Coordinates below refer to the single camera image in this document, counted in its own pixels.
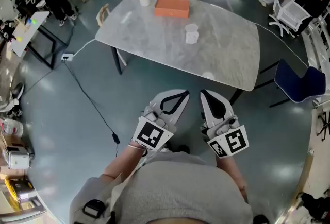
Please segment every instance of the gray shirt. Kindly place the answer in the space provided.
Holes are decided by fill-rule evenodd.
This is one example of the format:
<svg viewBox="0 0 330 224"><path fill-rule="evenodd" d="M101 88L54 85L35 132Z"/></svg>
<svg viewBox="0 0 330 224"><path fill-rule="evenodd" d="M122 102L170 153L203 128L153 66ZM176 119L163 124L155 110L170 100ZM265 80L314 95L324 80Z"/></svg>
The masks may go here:
<svg viewBox="0 0 330 224"><path fill-rule="evenodd" d="M75 197L73 213L95 199L109 182L90 178ZM146 224L163 218L205 223L252 223L251 207L224 171L186 153L156 153L130 179L114 207L116 223Z"/></svg>

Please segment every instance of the cable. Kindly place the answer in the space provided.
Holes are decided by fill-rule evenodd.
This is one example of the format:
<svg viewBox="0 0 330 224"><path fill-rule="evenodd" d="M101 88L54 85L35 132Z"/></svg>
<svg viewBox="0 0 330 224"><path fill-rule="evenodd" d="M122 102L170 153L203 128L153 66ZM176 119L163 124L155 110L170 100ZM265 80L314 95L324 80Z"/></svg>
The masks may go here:
<svg viewBox="0 0 330 224"><path fill-rule="evenodd" d="M100 115L100 117L102 118L102 120L104 121L105 125L111 130L112 132L112 138L116 144L115 147L115 156L117 157L118 155L118 145L120 144L119 138L117 136L117 134L115 134L115 132L111 129L111 127L108 125L108 123L106 122L106 120L103 118L102 114L100 113L100 111L97 109L96 105L94 104L93 100L87 95L87 93L84 91L84 89L82 88L80 82L78 81L77 77L75 76L75 74L71 71L71 69L67 66L67 64L64 63L64 65L67 67L67 69L69 70L69 72L71 73L72 77L76 80L78 86L80 87L81 91L84 93L84 95L89 99L89 101L92 103L92 105L94 106L95 110L98 112L98 114Z"/></svg>
<svg viewBox="0 0 330 224"><path fill-rule="evenodd" d="M74 53L73 57L75 57L76 55L78 55L78 53L79 53L81 50L83 50L83 49L85 48L86 45L90 44L91 42L93 42L93 41L95 41L95 40L96 40L96 39L92 39L92 40L88 41L86 44L84 44L84 46L83 46L81 49L79 49L76 53Z"/></svg>
<svg viewBox="0 0 330 224"><path fill-rule="evenodd" d="M281 38L279 38L278 36L277 36L277 34L275 34L275 33L273 33L271 30L269 30L269 29L267 29L267 28L265 28L264 26L262 26L262 25L260 25L260 24L257 24L257 23L255 23L255 22L252 22L252 21L250 21L250 20L248 20L249 22L251 22L251 23L253 23L253 24L255 24L255 25L259 25L259 26L261 26L263 29L265 29L265 30L267 30L268 32L271 32L273 35L275 35L279 40L281 40L281 42L282 43L284 43L286 46L287 46L287 48L289 48L290 49L290 51L308 68L308 66L306 65L306 63L303 61L303 60L301 60L300 59L300 57L295 53L295 52L293 52L293 50L281 39Z"/></svg>

